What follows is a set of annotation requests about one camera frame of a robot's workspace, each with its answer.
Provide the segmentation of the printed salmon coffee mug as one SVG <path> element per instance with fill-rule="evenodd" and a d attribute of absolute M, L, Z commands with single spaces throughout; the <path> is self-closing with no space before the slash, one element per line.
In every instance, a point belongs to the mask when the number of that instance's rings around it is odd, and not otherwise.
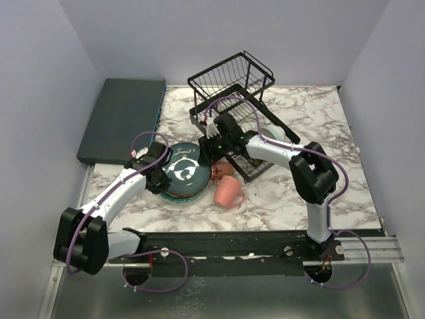
<path fill-rule="evenodd" d="M 218 181 L 227 175 L 233 175 L 234 169 L 231 163 L 224 161 L 217 161 L 211 165 L 211 176 L 215 185 L 218 185 Z"/>

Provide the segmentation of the plain pink mug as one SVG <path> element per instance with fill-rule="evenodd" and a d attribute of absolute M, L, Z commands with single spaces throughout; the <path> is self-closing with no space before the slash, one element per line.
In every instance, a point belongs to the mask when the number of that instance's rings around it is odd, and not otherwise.
<path fill-rule="evenodd" d="M 246 201 L 246 194 L 242 190 L 242 184 L 234 177 L 225 175 L 214 181 L 216 191 L 213 203 L 219 207 L 231 209 L 242 205 Z"/>

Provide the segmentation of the blue glazed floral plate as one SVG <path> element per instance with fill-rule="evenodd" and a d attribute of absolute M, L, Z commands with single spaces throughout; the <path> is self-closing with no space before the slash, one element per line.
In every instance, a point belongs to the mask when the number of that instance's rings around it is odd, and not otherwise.
<path fill-rule="evenodd" d="M 200 147 L 193 143 L 178 143 L 171 146 L 173 155 L 163 167 L 172 179 L 166 192 L 172 195 L 190 195 L 198 192 L 209 182 L 211 167 L 200 165 L 198 158 Z"/>

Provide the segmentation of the black wire dish rack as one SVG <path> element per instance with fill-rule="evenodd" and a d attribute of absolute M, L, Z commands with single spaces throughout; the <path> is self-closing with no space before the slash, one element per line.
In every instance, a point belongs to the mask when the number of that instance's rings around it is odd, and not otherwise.
<path fill-rule="evenodd" d="M 275 83 L 274 73 L 248 51 L 236 53 L 188 77 L 187 83 L 194 90 L 195 99 L 195 106 L 189 110 L 189 117 L 191 123 L 202 133 L 206 131 L 204 109 L 217 98 L 235 96 L 256 107 L 260 127 L 268 124 L 279 126 L 286 133 L 288 143 L 300 143 L 300 137 L 274 115 L 262 99 L 265 89 Z M 243 132 L 258 131 L 254 112 L 247 103 L 238 100 L 220 101 L 208 112 L 213 118 L 229 113 Z M 264 161 L 262 165 L 253 167 L 248 159 L 233 153 L 226 154 L 224 158 L 233 165 L 245 183 L 255 180 L 273 166 Z"/>

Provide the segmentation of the white bowl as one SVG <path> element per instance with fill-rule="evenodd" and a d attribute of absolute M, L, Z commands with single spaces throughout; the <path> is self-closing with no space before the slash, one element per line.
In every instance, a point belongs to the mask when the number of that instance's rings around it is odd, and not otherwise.
<path fill-rule="evenodd" d="M 268 139 L 277 140 L 279 142 L 286 142 L 286 133 L 279 126 L 268 124 L 262 126 L 258 132 Z"/>

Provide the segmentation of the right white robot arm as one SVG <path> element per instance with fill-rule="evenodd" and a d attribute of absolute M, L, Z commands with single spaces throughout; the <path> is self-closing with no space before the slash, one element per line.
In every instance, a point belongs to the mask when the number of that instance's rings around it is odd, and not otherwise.
<path fill-rule="evenodd" d="M 333 195 L 339 176 L 321 146 L 313 142 L 306 148 L 290 146 L 257 131 L 245 132 L 228 113 L 207 118 L 203 124 L 205 135 L 199 138 L 199 163 L 212 163 L 232 153 L 291 172 L 296 191 L 307 205 L 306 254 L 315 261 L 328 255 L 333 235 L 326 202 Z"/>

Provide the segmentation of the dark bowl beige inside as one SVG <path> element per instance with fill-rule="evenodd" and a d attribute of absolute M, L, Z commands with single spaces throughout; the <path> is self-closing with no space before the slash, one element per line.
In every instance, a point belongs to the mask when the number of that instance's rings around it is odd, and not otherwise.
<path fill-rule="evenodd" d="M 263 162 L 264 161 L 261 160 L 261 159 L 248 158 L 248 163 L 253 167 L 258 167 L 258 166 L 262 165 Z"/>

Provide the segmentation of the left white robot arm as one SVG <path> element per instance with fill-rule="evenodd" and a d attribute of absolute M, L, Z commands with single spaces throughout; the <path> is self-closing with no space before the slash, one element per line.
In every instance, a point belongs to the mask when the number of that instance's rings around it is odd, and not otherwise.
<path fill-rule="evenodd" d="M 99 196 L 78 209 L 66 208 L 58 224 L 53 249 L 55 260 L 66 264 L 69 273 L 97 274 L 110 259 L 126 256 L 134 263 L 147 255 L 143 235 L 123 230 L 109 233 L 118 213 L 142 191 L 159 194 L 171 178 L 164 172 L 173 155 L 165 144 L 153 142 L 146 154 L 131 158 L 116 180 Z"/>

